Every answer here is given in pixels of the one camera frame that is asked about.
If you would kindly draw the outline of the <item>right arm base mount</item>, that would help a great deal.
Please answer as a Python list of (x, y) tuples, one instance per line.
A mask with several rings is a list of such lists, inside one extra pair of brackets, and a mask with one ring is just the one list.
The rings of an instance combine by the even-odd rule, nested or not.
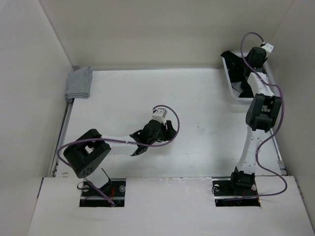
[(217, 207), (260, 207), (258, 191), (254, 186), (232, 187), (229, 177), (212, 179), (212, 193)]

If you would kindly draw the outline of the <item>black tank top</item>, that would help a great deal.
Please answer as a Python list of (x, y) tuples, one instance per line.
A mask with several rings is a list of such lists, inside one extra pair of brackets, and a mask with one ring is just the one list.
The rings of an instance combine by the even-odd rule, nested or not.
[(252, 98), (253, 92), (251, 86), (247, 82), (247, 78), (244, 75), (245, 64), (241, 57), (232, 53), (231, 51), (224, 51), (221, 57), (225, 59), (228, 74), (231, 83), (241, 82), (243, 92), (240, 94), (240, 98)]

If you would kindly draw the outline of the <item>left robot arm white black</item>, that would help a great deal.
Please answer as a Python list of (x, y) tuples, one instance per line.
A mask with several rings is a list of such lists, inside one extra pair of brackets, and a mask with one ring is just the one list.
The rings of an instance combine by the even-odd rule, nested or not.
[(87, 184), (93, 184), (94, 191), (105, 196), (110, 192), (109, 177), (100, 167), (107, 156), (138, 156), (155, 143), (170, 142), (177, 135), (172, 122), (161, 123), (150, 120), (142, 129), (125, 137), (109, 137), (100, 141), (102, 135), (96, 129), (84, 133), (73, 145), (69, 145), (63, 156), (78, 178), (84, 178)]

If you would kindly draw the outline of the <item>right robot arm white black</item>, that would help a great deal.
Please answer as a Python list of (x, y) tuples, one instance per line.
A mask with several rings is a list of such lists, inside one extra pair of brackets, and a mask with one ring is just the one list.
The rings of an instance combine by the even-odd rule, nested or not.
[(272, 50), (271, 44), (262, 44), (253, 47), (243, 58), (246, 61), (244, 74), (252, 89), (253, 100), (246, 114), (247, 137), (243, 152), (228, 182), (229, 191), (243, 198), (255, 186), (256, 166), (274, 175), (277, 174), (263, 167), (258, 161), (261, 146), (268, 140), (267, 135), (274, 127), (282, 105), (281, 98), (268, 86), (263, 68)]

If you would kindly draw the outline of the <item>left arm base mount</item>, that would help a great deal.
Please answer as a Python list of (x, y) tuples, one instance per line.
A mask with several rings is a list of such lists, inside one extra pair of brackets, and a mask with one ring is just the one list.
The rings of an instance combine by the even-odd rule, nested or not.
[(126, 195), (126, 179), (111, 179), (100, 191), (102, 191), (113, 204), (106, 200), (90, 183), (82, 181), (77, 184), (81, 191), (79, 207), (124, 207)]

